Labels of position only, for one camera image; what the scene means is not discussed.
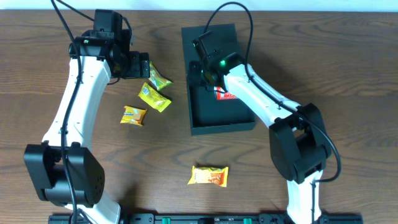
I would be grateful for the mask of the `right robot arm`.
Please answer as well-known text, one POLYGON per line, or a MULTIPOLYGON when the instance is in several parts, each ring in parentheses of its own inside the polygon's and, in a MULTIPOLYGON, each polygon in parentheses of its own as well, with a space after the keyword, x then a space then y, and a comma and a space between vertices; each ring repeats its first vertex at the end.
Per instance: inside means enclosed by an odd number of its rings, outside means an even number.
POLYGON ((203 81, 236 96, 267 126, 272 162, 287 181, 289 218, 294 223, 315 223, 322 215, 318 186, 331 156, 320 110, 281 95, 211 31, 192 44, 203 81))

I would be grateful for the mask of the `green snack packet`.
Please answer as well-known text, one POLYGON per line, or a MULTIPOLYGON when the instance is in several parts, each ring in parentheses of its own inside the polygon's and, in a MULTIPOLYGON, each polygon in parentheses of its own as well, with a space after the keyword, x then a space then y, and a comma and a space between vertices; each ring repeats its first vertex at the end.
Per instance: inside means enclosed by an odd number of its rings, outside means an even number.
POLYGON ((150 68, 150 77, 149 80, 151 83, 155 86, 157 91, 162 90, 163 88, 171 85, 173 82, 171 80, 168 80, 164 78, 159 71, 156 69, 156 67, 153 64, 153 61, 149 61, 149 68, 150 68))

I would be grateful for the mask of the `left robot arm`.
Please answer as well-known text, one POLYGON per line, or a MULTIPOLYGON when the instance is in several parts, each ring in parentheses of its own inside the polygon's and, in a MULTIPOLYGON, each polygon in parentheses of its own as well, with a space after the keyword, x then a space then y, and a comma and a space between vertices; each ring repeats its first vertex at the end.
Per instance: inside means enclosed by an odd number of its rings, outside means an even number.
POLYGON ((40 144, 27 145, 24 163, 38 198, 72 210, 68 223, 121 223, 120 204, 104 191, 105 173, 92 153, 101 97, 112 78, 149 69, 148 53, 132 51, 129 29, 88 30, 69 46, 67 85, 40 144))

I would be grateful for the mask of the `red Pringles can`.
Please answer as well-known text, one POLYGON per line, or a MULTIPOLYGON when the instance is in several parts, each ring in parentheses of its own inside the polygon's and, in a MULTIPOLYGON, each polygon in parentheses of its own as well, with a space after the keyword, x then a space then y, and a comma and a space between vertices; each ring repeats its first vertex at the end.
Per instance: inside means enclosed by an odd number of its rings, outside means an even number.
POLYGON ((214 87, 215 91, 215 98, 217 100, 235 100, 237 99, 236 96, 232 95, 231 93, 224 91, 222 87, 216 86, 214 87))

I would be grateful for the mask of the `yellow snack packet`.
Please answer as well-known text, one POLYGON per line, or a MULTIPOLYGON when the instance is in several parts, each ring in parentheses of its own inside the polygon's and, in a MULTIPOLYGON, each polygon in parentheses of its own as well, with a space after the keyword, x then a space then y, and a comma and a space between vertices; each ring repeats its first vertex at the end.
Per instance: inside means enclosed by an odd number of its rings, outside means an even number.
POLYGON ((148 83, 143 84, 138 97, 160 113, 171 104, 169 99, 158 93, 148 83))

